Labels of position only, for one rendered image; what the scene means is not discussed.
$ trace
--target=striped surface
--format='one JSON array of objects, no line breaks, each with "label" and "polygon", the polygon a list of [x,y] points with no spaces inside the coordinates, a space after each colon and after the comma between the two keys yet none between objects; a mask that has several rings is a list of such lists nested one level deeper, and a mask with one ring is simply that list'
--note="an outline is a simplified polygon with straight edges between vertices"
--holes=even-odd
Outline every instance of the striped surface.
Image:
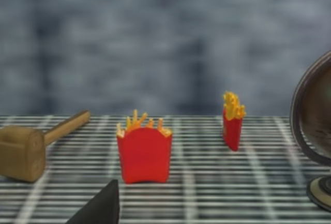
[{"label": "striped surface", "polygon": [[[0,117],[2,125],[47,129],[65,116]],[[110,179],[120,182],[120,223],[330,223],[306,196],[306,182],[327,168],[293,144],[287,118],[245,118],[240,149],[220,138],[217,116],[166,116],[174,131],[167,184],[125,185],[115,140],[119,116],[92,117],[48,148],[35,184],[0,177],[0,223],[65,223]]]}]

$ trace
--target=black pointed object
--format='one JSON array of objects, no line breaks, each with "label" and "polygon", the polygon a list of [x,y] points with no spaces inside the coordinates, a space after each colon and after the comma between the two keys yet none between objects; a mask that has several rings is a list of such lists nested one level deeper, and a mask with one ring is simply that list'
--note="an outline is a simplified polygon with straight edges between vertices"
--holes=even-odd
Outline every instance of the black pointed object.
[{"label": "black pointed object", "polygon": [[112,180],[88,201],[66,224],[118,224],[118,181]]}]

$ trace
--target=french fries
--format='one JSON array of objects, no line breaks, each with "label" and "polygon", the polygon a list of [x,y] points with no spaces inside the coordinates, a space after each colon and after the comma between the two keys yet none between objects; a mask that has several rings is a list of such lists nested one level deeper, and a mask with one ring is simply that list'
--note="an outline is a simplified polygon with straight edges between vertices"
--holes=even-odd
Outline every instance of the french fries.
[{"label": "french fries", "polygon": [[[129,116],[126,118],[126,129],[121,128],[121,124],[117,123],[116,135],[118,137],[123,138],[125,134],[127,134],[135,129],[140,128],[142,123],[146,120],[147,117],[148,117],[148,114],[145,112],[145,113],[143,113],[141,118],[138,119],[138,111],[135,109],[133,111],[132,119]],[[169,128],[164,128],[162,125],[163,125],[163,119],[160,118],[158,121],[157,130],[160,131],[165,137],[170,136],[172,134],[172,131]],[[153,118],[150,118],[146,127],[153,128],[153,126],[154,126],[154,120],[153,120]]]},{"label": "french fries", "polygon": [[232,92],[225,92],[224,109],[227,120],[242,119],[246,115],[245,106],[240,105],[240,101],[237,95]]}]

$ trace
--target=dark cone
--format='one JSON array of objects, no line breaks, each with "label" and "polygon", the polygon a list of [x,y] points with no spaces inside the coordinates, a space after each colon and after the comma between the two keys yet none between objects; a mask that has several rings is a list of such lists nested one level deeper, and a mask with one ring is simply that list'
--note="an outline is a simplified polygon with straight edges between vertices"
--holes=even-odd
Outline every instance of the dark cone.
[{"label": "dark cone", "polygon": [[331,176],[313,179],[307,186],[307,195],[317,206],[331,212]]},{"label": "dark cone", "polygon": [[66,224],[118,224],[119,192],[118,181],[112,180]]}]

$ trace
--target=box of french fries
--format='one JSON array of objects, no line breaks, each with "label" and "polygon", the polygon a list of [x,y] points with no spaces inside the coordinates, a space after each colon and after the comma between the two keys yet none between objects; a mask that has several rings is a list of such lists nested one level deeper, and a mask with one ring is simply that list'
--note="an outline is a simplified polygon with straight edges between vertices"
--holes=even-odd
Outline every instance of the box of french fries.
[{"label": "box of french fries", "polygon": [[237,151],[246,115],[245,106],[240,105],[238,96],[232,92],[225,92],[223,98],[223,139],[231,150]]},{"label": "box of french fries", "polygon": [[160,118],[154,128],[154,120],[143,113],[138,118],[134,110],[132,119],[127,117],[126,128],[117,124],[117,145],[122,178],[126,184],[138,182],[165,183],[169,177],[172,131],[164,128]]}]

